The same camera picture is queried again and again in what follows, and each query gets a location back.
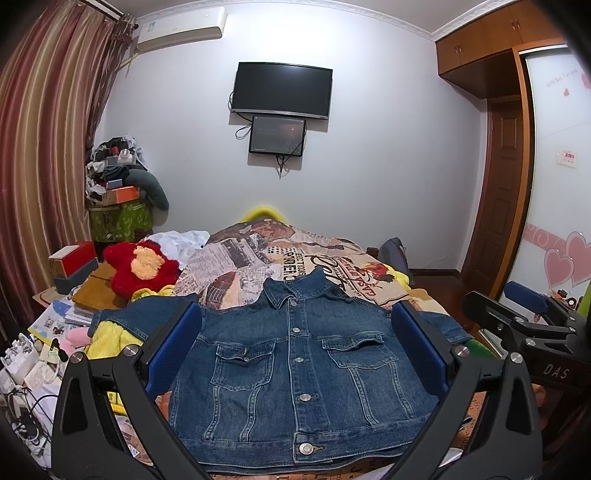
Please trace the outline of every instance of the wooden floor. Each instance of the wooden floor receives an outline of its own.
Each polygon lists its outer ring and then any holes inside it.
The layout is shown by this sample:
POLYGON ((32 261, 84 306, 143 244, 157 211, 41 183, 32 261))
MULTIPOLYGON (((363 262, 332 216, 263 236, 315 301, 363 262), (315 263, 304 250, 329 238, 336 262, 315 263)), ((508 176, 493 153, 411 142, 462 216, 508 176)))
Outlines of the wooden floor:
POLYGON ((424 288, 432 298, 437 300, 449 315, 464 327, 467 332, 472 332, 474 322, 468 320, 462 313, 462 300, 469 290, 459 278, 452 275, 415 275, 414 288, 424 288))

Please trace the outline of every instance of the white air conditioner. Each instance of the white air conditioner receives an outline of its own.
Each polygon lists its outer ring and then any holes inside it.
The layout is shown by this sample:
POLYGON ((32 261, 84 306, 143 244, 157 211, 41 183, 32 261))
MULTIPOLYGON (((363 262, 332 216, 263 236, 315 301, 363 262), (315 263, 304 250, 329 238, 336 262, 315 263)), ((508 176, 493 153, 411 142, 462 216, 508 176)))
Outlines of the white air conditioner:
POLYGON ((203 8, 162 17, 142 25, 138 53, 180 43, 222 38, 228 14, 224 7, 203 8))

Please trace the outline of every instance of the jacket collar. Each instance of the jacket collar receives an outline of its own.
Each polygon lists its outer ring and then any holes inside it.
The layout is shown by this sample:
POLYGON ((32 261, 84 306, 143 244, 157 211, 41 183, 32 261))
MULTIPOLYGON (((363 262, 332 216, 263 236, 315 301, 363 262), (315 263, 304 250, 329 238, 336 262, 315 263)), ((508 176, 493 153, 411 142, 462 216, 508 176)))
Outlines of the jacket collar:
POLYGON ((322 268, 316 267, 311 273, 294 280, 278 281, 267 278, 262 288, 273 308, 280 309, 289 297, 311 299, 335 287, 335 284, 326 279, 322 268))

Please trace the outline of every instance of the jacket button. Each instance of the jacket button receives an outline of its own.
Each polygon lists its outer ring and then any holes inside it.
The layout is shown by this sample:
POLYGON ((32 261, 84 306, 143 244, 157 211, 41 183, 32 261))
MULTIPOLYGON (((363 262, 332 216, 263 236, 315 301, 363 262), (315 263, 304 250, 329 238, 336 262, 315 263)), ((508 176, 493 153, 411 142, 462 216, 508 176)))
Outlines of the jacket button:
POLYGON ((309 443, 300 443, 300 453, 302 455, 309 455, 314 452, 314 447, 309 443))

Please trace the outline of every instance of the black flat screen tv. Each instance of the black flat screen tv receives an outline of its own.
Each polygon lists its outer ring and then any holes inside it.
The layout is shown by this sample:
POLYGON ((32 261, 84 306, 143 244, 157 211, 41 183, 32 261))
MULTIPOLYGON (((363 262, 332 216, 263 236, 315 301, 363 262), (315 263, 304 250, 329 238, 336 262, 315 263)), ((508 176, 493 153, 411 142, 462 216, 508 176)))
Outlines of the black flat screen tv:
POLYGON ((232 112, 328 120, 332 70, 286 63, 240 62, 232 112))
POLYGON ((305 133, 306 120, 303 118, 254 115, 248 151, 301 157, 305 133))

